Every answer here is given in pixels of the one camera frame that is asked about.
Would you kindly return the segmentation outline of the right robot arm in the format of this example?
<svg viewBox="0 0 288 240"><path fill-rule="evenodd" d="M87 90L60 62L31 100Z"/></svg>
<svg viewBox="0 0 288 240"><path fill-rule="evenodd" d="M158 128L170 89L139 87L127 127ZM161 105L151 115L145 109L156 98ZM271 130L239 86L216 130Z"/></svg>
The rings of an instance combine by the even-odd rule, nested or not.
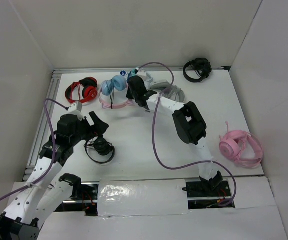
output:
<svg viewBox="0 0 288 240"><path fill-rule="evenodd" d="M158 163L163 168L176 171L198 164L212 163L210 150L206 147L205 143L207 124L194 102L182 103L173 101L164 97L162 92L158 93L154 90L148 90L144 80L137 75L129 77L127 83L127 98L134 100L139 107L147 111L154 111L152 120L152 147ZM205 157L206 159L178 167L166 166L159 158L156 147L155 133L158 113L172 118L179 139L187 145L192 144L196 146L201 157Z"/></svg>

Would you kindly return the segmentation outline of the blue pink cat-ear headphones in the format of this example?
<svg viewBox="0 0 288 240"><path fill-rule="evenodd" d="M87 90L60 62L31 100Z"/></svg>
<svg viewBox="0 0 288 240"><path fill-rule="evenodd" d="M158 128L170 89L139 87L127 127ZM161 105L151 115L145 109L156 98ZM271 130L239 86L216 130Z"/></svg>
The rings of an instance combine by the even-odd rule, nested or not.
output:
<svg viewBox="0 0 288 240"><path fill-rule="evenodd" d="M127 79L124 76L116 75L111 80L105 80L100 86L98 99L101 109L118 110L134 106L134 101L127 98L126 101L115 103L115 92L123 92L128 89Z"/></svg>

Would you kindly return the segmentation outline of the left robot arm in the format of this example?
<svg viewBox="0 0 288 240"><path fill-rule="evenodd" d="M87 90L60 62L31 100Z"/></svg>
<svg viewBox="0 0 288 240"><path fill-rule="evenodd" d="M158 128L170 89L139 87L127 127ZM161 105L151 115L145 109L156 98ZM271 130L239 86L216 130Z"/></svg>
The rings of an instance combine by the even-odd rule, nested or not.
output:
<svg viewBox="0 0 288 240"><path fill-rule="evenodd" d="M99 137L109 128L93 111L89 115L93 124L80 112L60 117L25 186L15 191L15 199L0 214L0 240L36 240L46 220L64 200L81 197L80 177L70 173L58 180L55 177L77 144Z"/></svg>

